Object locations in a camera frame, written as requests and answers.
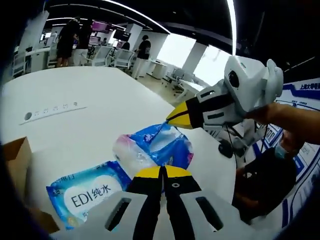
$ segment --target white chair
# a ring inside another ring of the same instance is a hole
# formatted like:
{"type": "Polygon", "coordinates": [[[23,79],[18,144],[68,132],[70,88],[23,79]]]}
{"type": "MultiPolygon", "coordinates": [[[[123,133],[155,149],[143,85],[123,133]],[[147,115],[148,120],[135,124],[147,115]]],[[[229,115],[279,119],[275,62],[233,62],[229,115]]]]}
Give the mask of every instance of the white chair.
{"type": "Polygon", "coordinates": [[[179,86],[179,80],[182,79],[185,75],[185,71],[181,68],[175,68],[172,74],[167,75],[169,83],[174,87],[179,86]]]}
{"type": "Polygon", "coordinates": [[[52,44],[50,51],[48,53],[48,59],[46,62],[46,68],[56,66],[57,64],[57,44],[52,44]]]}
{"type": "Polygon", "coordinates": [[[112,50],[112,47],[110,46],[100,46],[98,49],[96,55],[91,59],[87,58],[83,55],[83,58],[87,60],[89,66],[95,66],[95,67],[106,67],[108,66],[108,56],[112,50]]]}
{"type": "Polygon", "coordinates": [[[13,57],[12,76],[24,74],[26,72],[26,53],[21,52],[13,57]]]}
{"type": "Polygon", "coordinates": [[[113,57],[111,57],[111,67],[115,68],[126,68],[129,69],[131,66],[131,59],[135,52],[125,49],[119,49],[113,57]]]}
{"type": "Polygon", "coordinates": [[[190,82],[190,83],[194,83],[194,79],[195,79],[195,75],[193,73],[190,73],[190,72],[184,72],[183,74],[183,77],[182,77],[183,80],[187,81],[187,82],[190,82]]]}

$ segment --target blue display board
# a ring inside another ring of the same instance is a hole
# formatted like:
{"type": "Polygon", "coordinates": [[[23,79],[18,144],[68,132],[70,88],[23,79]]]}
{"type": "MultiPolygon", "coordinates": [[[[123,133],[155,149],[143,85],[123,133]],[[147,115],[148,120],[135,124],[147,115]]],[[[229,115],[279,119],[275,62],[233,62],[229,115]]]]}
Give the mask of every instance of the blue display board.
{"type": "MultiPolygon", "coordinates": [[[[295,108],[312,111],[320,111],[320,78],[309,79],[283,86],[283,92],[276,99],[279,104],[291,105],[295,108]]],[[[274,147],[281,139],[282,128],[270,124],[266,133],[265,141],[259,141],[253,146],[254,155],[260,154],[260,146],[263,144],[265,149],[274,147]]],[[[313,181],[320,174],[320,146],[305,143],[298,155],[294,157],[296,165],[296,185],[292,193],[282,202],[282,221],[275,219],[275,228],[285,227],[295,217],[300,208],[308,198],[313,181]]]]}

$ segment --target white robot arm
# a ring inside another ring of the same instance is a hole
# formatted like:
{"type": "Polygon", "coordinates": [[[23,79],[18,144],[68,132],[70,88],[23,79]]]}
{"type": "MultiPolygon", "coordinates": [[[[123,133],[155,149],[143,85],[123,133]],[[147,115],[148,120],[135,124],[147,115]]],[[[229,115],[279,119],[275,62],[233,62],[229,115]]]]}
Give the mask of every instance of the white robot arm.
{"type": "Polygon", "coordinates": [[[177,106],[167,120],[177,127],[203,127],[207,131],[233,126],[242,122],[247,113],[279,97],[283,83],[283,72],[271,59],[264,66],[255,59],[230,56],[224,79],[177,106]]]}

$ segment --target tissue package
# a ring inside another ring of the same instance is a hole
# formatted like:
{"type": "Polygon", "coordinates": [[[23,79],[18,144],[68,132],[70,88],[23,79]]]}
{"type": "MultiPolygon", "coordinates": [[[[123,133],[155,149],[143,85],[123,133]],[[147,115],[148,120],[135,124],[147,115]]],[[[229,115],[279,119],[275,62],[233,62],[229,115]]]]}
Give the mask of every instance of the tissue package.
{"type": "Polygon", "coordinates": [[[87,220],[88,211],[117,191],[125,191],[131,179],[116,161],[63,176],[47,186],[54,209],[65,228],[73,229],[87,220]]]}
{"type": "Polygon", "coordinates": [[[121,135],[112,150],[131,178],[141,169],[153,166],[187,169],[194,155],[188,138],[166,122],[121,135]]]}

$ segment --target ceiling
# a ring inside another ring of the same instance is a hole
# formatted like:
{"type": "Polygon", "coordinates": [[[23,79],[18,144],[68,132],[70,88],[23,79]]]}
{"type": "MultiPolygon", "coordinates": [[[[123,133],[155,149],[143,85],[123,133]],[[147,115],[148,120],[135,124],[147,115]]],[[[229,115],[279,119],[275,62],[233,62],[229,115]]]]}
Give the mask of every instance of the ceiling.
{"type": "MultiPolygon", "coordinates": [[[[232,53],[232,27],[227,0],[116,0],[156,21],[171,33],[232,53]]],[[[316,0],[233,0],[237,55],[273,59],[283,70],[319,55],[319,6],[316,0]]],[[[167,33],[145,17],[104,0],[47,0],[49,19],[81,17],[167,33]]],[[[52,24],[68,20],[47,21],[52,24]]]]}

